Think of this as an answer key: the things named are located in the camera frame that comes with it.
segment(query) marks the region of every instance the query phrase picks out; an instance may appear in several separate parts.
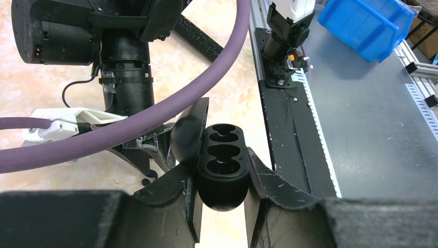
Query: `blue storage box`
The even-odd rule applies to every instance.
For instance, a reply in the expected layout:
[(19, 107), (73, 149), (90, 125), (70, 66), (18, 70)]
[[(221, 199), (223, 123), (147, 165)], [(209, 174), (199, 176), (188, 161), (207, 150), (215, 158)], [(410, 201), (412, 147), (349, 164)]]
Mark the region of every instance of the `blue storage box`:
[(330, 0), (318, 22), (366, 61), (380, 63), (406, 38), (413, 19), (397, 0)]

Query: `cardboard box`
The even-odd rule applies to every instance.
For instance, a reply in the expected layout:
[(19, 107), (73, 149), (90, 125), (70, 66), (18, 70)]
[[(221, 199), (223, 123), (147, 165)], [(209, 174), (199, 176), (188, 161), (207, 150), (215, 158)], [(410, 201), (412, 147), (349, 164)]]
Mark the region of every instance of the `cardboard box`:
[[(418, 18), (414, 19), (412, 23), (411, 30), (413, 30), (421, 20)], [(421, 38), (423, 38), (427, 33), (429, 33), (434, 27), (430, 24), (423, 25), (417, 32), (415, 32), (410, 39), (414, 44), (416, 44)], [(418, 48), (425, 54), (429, 59), (433, 59), (438, 53), (438, 31), (432, 34), (425, 42), (423, 42)]]

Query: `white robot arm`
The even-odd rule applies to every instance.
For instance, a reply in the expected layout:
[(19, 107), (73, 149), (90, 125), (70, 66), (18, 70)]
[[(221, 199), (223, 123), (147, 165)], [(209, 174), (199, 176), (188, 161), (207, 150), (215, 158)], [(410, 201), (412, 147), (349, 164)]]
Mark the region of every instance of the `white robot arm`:
[(301, 46), (309, 36), (315, 0), (273, 0), (267, 24), (272, 34), (263, 50), (270, 61), (281, 62), (290, 50)]
[(310, 15), (315, 8), (315, 0), (274, 0), (272, 2), (281, 16), (291, 19), (294, 23)]

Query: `white bracket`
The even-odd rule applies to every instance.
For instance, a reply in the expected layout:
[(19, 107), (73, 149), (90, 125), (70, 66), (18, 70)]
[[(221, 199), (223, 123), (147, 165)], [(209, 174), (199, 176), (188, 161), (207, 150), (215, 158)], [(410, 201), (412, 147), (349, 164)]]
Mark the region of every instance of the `white bracket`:
[(84, 107), (38, 108), (31, 117), (49, 119), (52, 125), (48, 129), (25, 129), (23, 137), (32, 143), (60, 141), (79, 134), (77, 123), (102, 125), (126, 119), (126, 116), (110, 114), (104, 111)]

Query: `marble floor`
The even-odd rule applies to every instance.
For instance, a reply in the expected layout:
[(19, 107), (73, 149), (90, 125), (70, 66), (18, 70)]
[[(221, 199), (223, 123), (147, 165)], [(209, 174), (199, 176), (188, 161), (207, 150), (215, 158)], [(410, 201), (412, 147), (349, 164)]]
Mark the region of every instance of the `marble floor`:
[[(89, 78), (90, 67), (41, 66), (22, 62), (15, 47), (10, 16), (11, 0), (0, 1), (0, 117), (30, 116), (36, 108), (64, 107), (61, 92), (66, 84)], [(235, 18), (236, 1), (195, 0), (184, 15), (224, 46)], [(193, 48), (173, 34), (165, 42), (150, 44), (155, 101), (182, 88), (209, 65)], [(240, 126), (245, 140), (270, 164), (249, 36), (237, 62), (210, 97), (208, 125)], [(104, 109), (98, 80), (69, 88), (71, 106)], [(20, 147), (21, 130), (0, 132), (0, 149)], [(25, 172), (0, 175), (0, 191), (120, 189), (133, 193), (142, 187), (142, 176), (109, 152)], [(197, 247), (246, 247), (243, 206), (219, 213), (204, 207), (201, 243)]]

